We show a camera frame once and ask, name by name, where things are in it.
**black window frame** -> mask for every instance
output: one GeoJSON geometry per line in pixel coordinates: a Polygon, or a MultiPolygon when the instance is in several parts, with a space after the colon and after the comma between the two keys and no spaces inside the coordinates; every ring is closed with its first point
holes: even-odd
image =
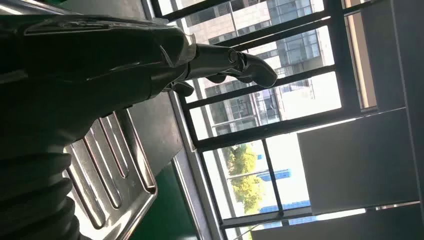
{"type": "MultiPolygon", "coordinates": [[[[267,138],[276,135],[291,133],[301,129],[351,119],[361,116],[363,114],[360,105],[359,95],[357,92],[354,66],[352,63],[350,46],[348,41],[348,33],[345,25],[345,17],[358,13],[361,11],[361,9],[369,7],[378,1],[367,1],[349,8],[344,8],[344,4],[342,1],[343,0],[323,0],[323,11],[313,12],[311,14],[301,16],[293,20],[258,29],[254,32],[249,32],[247,34],[243,34],[229,40],[218,42],[216,44],[217,46],[233,47],[237,51],[244,51],[267,43],[275,42],[287,37],[295,36],[297,34],[305,33],[310,30],[315,30],[323,26],[327,26],[331,48],[333,52],[334,64],[279,78],[273,87],[292,84],[314,76],[335,72],[337,78],[337,85],[339,87],[341,108],[295,119],[284,120],[267,125],[260,125],[254,128],[230,132],[218,136],[212,136],[212,134],[209,133],[211,137],[199,140],[196,135],[193,119],[190,114],[191,109],[204,107],[209,104],[219,103],[224,100],[229,100],[247,94],[252,94],[264,90],[266,88],[254,84],[241,89],[236,89],[229,92],[222,92],[220,94],[209,96],[205,99],[199,99],[190,103],[186,102],[185,97],[178,97],[183,115],[186,120],[189,135],[191,137],[193,145],[197,148],[197,151],[199,153],[201,167],[205,174],[206,185],[210,190],[214,211],[218,218],[218,223],[222,231],[222,235],[225,239],[228,239],[226,229],[247,227],[270,221],[284,222],[288,219],[312,216],[310,206],[283,210],[283,205],[281,203],[280,195],[278,193],[276,176],[271,163],[271,158],[266,142],[267,138]],[[235,146],[253,141],[262,142],[269,175],[272,181],[274,194],[277,201],[278,211],[223,219],[218,208],[215,193],[212,190],[212,183],[208,173],[208,169],[206,167],[204,152],[215,151],[220,148],[235,146]]],[[[185,7],[183,9],[177,9],[175,1],[171,0],[172,6],[175,11],[166,15],[162,15],[158,0],[152,0],[152,8],[156,17],[167,19],[170,22],[177,21],[177,24],[180,24],[181,26],[181,18],[227,2],[230,1],[204,0],[202,2],[185,7]]]]}

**tree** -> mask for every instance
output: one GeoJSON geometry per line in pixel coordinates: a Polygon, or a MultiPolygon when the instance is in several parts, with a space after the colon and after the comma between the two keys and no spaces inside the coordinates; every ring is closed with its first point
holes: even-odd
{"type": "MultiPolygon", "coordinates": [[[[251,173],[256,167],[258,156],[247,144],[224,149],[230,176],[251,173]]],[[[245,213],[257,213],[262,200],[262,179],[255,175],[236,177],[231,180],[237,202],[242,202],[245,213]]]]}

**robotic arm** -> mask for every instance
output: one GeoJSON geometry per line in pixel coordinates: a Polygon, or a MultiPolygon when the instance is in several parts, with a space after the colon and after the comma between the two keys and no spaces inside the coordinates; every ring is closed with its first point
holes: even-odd
{"type": "Polygon", "coordinates": [[[10,182],[1,197],[2,208],[14,216],[0,222],[0,236],[8,239],[53,239],[47,235],[51,228],[64,239],[79,238],[73,202],[66,197],[71,183],[49,179],[69,166],[64,147],[83,138],[95,119],[160,92],[189,96],[194,89],[185,81],[190,79],[219,84],[232,76],[263,87],[277,79],[256,56],[196,44],[178,28],[148,21],[13,15],[0,25],[0,43],[7,60],[0,65],[0,160],[5,163],[0,173],[49,166],[10,182]],[[37,184],[28,184],[33,179],[37,184]],[[27,208],[15,208],[19,201],[27,208]]]}

